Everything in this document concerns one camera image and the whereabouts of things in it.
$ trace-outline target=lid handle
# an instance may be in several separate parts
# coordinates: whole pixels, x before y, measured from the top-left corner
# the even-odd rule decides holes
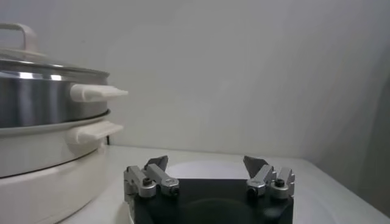
[[[37,52],[37,35],[30,27],[20,23],[0,23],[0,29],[22,31],[23,50]]]

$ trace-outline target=stainless steel pot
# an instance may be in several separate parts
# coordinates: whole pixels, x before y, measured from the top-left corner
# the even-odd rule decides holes
[[[104,116],[107,100],[127,94],[107,86],[109,73],[78,68],[37,53],[34,32],[21,24],[24,49],[0,49],[0,128],[58,124]]]
[[[123,127],[105,121],[107,100],[122,91],[108,73],[78,68],[36,52],[21,24],[24,49],[0,49],[0,178],[58,166],[98,149]]]

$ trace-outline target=white pot base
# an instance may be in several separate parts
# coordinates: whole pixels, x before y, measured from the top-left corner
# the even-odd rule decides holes
[[[0,223],[58,222],[97,196],[105,185],[101,148],[75,161],[0,178]]]

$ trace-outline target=screw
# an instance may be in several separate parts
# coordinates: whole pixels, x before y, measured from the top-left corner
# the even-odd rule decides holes
[[[178,188],[173,188],[170,190],[170,193],[172,196],[176,197],[176,196],[179,196],[180,190]]]
[[[256,198],[257,197],[257,190],[255,188],[250,187],[250,188],[248,188],[246,194],[249,198]]]
[[[282,179],[276,179],[275,180],[275,187],[284,187],[285,186],[285,181]]]
[[[165,180],[165,183],[172,184],[172,183],[175,183],[175,180],[174,179],[167,179],[167,180]]]
[[[149,177],[147,177],[147,178],[144,178],[143,180],[142,180],[142,185],[143,186],[149,186],[149,185],[151,185],[152,184],[152,180],[149,178]]]

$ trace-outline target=silver bracket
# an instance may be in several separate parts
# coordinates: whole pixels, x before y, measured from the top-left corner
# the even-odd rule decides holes
[[[263,165],[252,179],[246,181],[248,196],[260,197],[264,195],[266,192],[266,186],[274,179],[276,179],[274,167],[270,165]]]
[[[152,180],[156,181],[161,187],[161,192],[168,196],[178,196],[179,194],[179,180],[170,177],[156,164],[149,164],[145,170],[146,175]]]
[[[283,167],[278,178],[271,183],[271,197],[277,199],[286,199],[294,196],[295,174],[290,168]]]
[[[124,171],[124,191],[126,195],[138,194],[143,198],[156,195],[156,183],[142,173],[138,166],[129,166]]]

